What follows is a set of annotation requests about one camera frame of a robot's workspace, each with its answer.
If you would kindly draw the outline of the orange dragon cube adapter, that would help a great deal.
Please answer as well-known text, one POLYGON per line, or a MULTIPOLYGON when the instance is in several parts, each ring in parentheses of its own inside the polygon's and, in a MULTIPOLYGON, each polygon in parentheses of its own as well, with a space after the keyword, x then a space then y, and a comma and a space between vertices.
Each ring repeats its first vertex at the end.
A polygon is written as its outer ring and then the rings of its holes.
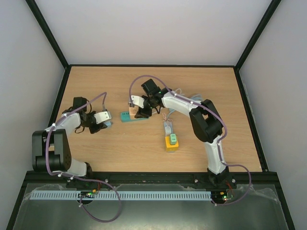
POLYGON ((129 107, 129 115, 131 117, 135 117, 135 115, 137 114, 138 110, 139 110, 139 107, 136 106, 136 105, 134 107, 129 107))

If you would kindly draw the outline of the light blue charger plug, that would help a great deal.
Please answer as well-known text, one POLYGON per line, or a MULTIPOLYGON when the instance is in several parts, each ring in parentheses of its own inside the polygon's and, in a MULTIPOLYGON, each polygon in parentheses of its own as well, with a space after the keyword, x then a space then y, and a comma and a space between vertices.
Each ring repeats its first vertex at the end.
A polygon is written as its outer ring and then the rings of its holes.
POLYGON ((104 124, 105 124, 107 127, 111 127, 112 124, 113 124, 113 122, 111 122, 111 121, 106 121, 106 122, 104 122, 104 124))

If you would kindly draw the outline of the teal power strip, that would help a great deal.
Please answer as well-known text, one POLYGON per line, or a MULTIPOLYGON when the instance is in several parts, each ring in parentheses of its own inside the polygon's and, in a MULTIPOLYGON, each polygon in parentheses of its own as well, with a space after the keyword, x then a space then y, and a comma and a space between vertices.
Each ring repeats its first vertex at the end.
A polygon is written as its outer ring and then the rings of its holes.
POLYGON ((120 120, 122 123, 128 123, 128 122, 147 120, 147 118, 134 118, 133 116, 130 116, 128 111, 124 111, 120 112, 120 120))

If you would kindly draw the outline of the light blue power strip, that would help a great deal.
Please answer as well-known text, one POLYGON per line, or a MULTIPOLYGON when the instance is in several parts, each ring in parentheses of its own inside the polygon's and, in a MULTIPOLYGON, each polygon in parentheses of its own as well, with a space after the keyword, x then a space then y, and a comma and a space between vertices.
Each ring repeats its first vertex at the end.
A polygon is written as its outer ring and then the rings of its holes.
POLYGON ((164 131, 165 131, 165 136, 170 136, 173 134, 173 126, 171 121, 164 121, 164 131))

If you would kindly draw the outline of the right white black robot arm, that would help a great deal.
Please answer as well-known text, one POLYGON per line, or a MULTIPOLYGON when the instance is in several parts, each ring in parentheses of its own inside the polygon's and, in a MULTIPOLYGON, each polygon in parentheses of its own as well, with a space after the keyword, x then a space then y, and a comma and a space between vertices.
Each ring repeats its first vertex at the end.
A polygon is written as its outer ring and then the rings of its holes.
POLYGON ((143 77, 133 80, 129 88, 129 104, 138 106, 135 118, 147 119, 152 116, 153 109, 160 113, 161 108, 172 109, 189 117, 195 136, 205 145, 209 182, 213 187, 221 187, 229 174, 222 150, 222 139, 227 135, 227 128, 213 102, 187 98, 167 86, 160 89, 153 79, 161 80, 150 75, 150 79, 141 85, 145 95, 132 95, 134 83, 143 77))

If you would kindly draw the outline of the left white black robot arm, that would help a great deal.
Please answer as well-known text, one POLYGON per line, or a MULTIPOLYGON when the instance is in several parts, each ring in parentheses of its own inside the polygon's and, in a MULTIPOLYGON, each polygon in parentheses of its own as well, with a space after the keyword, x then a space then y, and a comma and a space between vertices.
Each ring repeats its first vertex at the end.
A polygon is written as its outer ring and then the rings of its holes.
POLYGON ((73 104, 62 112, 60 119, 44 130, 32 134, 32 167, 35 172, 47 172, 58 177, 92 177, 89 163, 78 161, 71 155, 68 137, 79 128, 95 134, 112 125, 111 113, 97 112, 90 101, 75 97, 73 104))

